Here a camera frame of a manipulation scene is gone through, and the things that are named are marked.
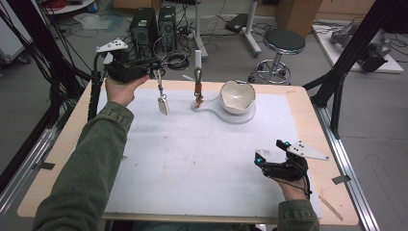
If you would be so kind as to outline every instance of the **black stool seat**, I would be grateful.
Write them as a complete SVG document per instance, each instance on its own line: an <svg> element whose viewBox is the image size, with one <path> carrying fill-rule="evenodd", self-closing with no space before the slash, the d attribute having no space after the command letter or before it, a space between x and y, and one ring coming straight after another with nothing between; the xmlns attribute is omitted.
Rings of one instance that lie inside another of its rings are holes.
<svg viewBox="0 0 408 231"><path fill-rule="evenodd" d="M264 45L280 54L295 55L303 51L305 40L295 32L277 29L265 32Z"/></svg>

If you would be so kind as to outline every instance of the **bracket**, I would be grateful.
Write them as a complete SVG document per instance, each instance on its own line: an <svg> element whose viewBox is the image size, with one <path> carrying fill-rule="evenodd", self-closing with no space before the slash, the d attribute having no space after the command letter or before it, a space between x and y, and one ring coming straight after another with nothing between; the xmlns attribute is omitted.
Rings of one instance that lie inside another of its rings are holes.
<svg viewBox="0 0 408 231"><path fill-rule="evenodd" d="M326 156L324 153L320 151L317 151L314 147L310 146L304 141L296 142L292 144L291 146L289 146L286 150L299 157L322 160L322 161L329 160L328 156Z"/></svg>
<svg viewBox="0 0 408 231"><path fill-rule="evenodd" d="M107 52L107 51L113 51L113 50L120 50L120 49L126 49L128 48L128 45L120 40L119 38L103 45L103 46L96 46L96 52Z"/></svg>

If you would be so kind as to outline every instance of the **stool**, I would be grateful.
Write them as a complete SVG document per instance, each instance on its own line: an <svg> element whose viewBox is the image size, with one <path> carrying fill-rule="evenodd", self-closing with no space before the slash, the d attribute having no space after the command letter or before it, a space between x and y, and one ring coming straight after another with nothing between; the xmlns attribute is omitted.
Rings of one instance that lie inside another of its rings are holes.
<svg viewBox="0 0 408 231"><path fill-rule="evenodd" d="M305 40L295 32L276 29L265 32L264 45L276 52L273 60L259 62L248 77L249 83L254 83L259 77L268 84L291 84L291 70L280 62L282 55L296 55L305 48Z"/></svg>

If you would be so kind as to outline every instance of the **table leg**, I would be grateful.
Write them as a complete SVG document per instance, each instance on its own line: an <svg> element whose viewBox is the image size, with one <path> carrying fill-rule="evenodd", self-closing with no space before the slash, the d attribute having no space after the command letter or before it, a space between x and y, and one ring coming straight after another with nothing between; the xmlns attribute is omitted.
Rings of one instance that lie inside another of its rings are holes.
<svg viewBox="0 0 408 231"><path fill-rule="evenodd" d="M201 59L205 60L207 59L208 54L200 36L200 5L201 0L195 0L195 31L193 31L192 34L194 35L194 40L198 49L201 50Z"/></svg>
<svg viewBox="0 0 408 231"><path fill-rule="evenodd" d="M251 30L252 30L252 23L254 21L254 15L255 15L255 10L256 6L258 4L258 0L251 0L251 5L249 7L249 12L248 12L248 21L246 22L246 27L242 27L243 34L246 36L246 39L248 39L250 45L255 51L255 57L257 57L259 54L262 53L261 48L259 47L258 43L255 41L254 37L251 35Z"/></svg>

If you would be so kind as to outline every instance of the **hand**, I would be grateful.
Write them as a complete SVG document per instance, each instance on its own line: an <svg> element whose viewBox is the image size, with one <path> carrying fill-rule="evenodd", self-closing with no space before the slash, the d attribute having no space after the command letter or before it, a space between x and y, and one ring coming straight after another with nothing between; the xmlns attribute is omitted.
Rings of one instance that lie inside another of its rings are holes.
<svg viewBox="0 0 408 231"><path fill-rule="evenodd" d="M282 189L283 196L288 200L307 199L305 194L305 178L296 181L287 181L280 178L272 178Z"/></svg>
<svg viewBox="0 0 408 231"><path fill-rule="evenodd" d="M133 82L125 84L108 77L105 81L108 101L113 101L123 107L127 107L135 99L136 88L144 84L148 79L149 76L145 75Z"/></svg>

